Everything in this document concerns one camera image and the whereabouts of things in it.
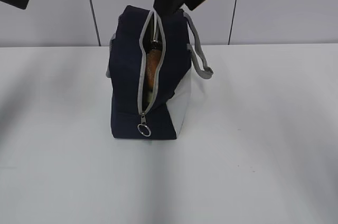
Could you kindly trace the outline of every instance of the zipper pull ring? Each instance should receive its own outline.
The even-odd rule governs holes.
[[[146,115],[142,113],[141,115],[141,123],[137,125],[138,131],[145,137],[150,137],[152,131],[147,126]]]

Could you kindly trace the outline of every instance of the zipper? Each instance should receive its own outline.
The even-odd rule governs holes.
[[[147,108],[143,110],[143,85],[144,85],[144,80],[145,80],[145,74],[146,74],[146,52],[143,47],[143,38],[145,35],[145,32],[148,28],[149,22],[154,15],[154,21],[155,18],[157,18],[157,25],[158,29],[160,31],[160,34],[162,36],[162,54],[161,54],[161,59],[159,61],[159,64],[156,68],[155,71],[155,79],[154,79],[154,87],[153,87],[153,93],[151,97],[151,101]],[[146,115],[148,112],[151,110],[151,108],[154,106],[157,93],[158,93],[158,78],[159,78],[159,71],[163,65],[163,60],[165,56],[165,50],[166,50],[166,43],[165,43],[165,36],[164,36],[164,30],[163,30],[163,25],[161,18],[157,16],[157,13],[154,11],[150,11],[148,14],[148,17],[145,21],[145,24],[143,26],[140,39],[139,39],[139,45],[142,51],[142,62],[141,62],[141,70],[140,70],[140,76],[139,76],[139,82],[138,82],[138,94],[137,94],[137,108],[138,108],[138,113],[140,115],[141,123],[137,125],[138,131],[145,137],[150,137],[152,134],[151,129],[147,126],[147,121],[146,121]]]

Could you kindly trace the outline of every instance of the navy fabric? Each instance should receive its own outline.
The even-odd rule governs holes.
[[[148,10],[127,6],[119,18],[116,38],[111,44],[111,131],[115,138],[177,138],[166,102],[174,95],[177,85],[191,67],[191,54],[186,46],[189,43],[189,34],[182,10],[162,19],[166,53],[159,73],[157,98],[146,115],[152,134],[145,137],[137,129],[140,124],[137,95],[142,62],[139,38],[148,14]]]

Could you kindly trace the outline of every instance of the bag handle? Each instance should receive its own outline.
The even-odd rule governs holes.
[[[200,41],[199,34],[197,32],[197,29],[196,29],[194,23],[192,22],[192,19],[191,19],[190,15],[188,15],[188,13],[183,12],[183,16],[187,19],[187,22],[188,22],[188,25],[190,27],[190,30],[193,33],[194,38],[195,38],[195,51],[196,52],[192,48],[191,44],[187,44],[187,48],[191,52],[192,63],[194,65],[194,67],[195,67],[195,70],[196,70],[197,74],[201,78],[203,78],[205,80],[209,80],[209,79],[211,79],[211,77],[213,75],[213,71],[212,71],[212,69],[210,67],[208,67],[208,62],[206,61],[205,55],[204,55],[204,53],[202,51],[201,41]],[[197,60],[196,53],[200,57],[200,59],[202,60],[203,69],[204,70],[202,70],[200,68],[199,62]]]

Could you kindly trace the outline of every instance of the bag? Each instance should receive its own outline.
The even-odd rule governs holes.
[[[146,91],[147,53],[151,52],[154,25],[162,43],[151,92]],[[200,69],[189,42],[187,25],[195,37]],[[191,94],[191,61],[197,73],[210,79],[201,43],[191,18],[183,11],[161,20],[156,11],[127,6],[110,41],[107,76],[111,78],[111,131],[115,138],[176,139]]]

